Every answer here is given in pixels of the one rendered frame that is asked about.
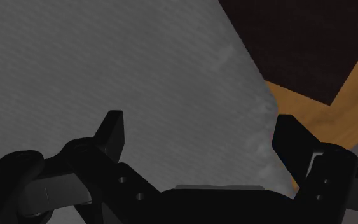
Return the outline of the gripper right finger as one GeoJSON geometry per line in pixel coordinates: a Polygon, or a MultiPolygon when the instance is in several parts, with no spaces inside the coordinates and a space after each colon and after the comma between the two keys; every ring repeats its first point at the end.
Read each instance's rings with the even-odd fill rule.
{"type": "Polygon", "coordinates": [[[358,212],[358,156],[319,141],[293,115],[279,114],[272,148],[299,190],[294,197],[301,224],[342,224],[346,210],[358,212]]]}

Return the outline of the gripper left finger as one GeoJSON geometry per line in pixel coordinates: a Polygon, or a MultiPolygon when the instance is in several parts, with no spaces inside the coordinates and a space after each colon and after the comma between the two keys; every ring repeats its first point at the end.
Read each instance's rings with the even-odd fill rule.
{"type": "Polygon", "coordinates": [[[109,111],[93,137],[73,139],[45,159],[34,150],[0,158],[0,224],[47,224],[74,206],[86,224],[158,224],[160,192],[120,162],[122,111],[109,111]]]}

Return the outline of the grey fabric-covered furniture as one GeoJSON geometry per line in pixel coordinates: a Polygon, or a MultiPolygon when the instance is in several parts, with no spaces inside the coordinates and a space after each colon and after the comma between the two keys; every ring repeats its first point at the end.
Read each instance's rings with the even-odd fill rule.
{"type": "Polygon", "coordinates": [[[218,0],[0,0],[0,158],[122,111],[158,224],[294,224],[277,103],[218,0]]]}

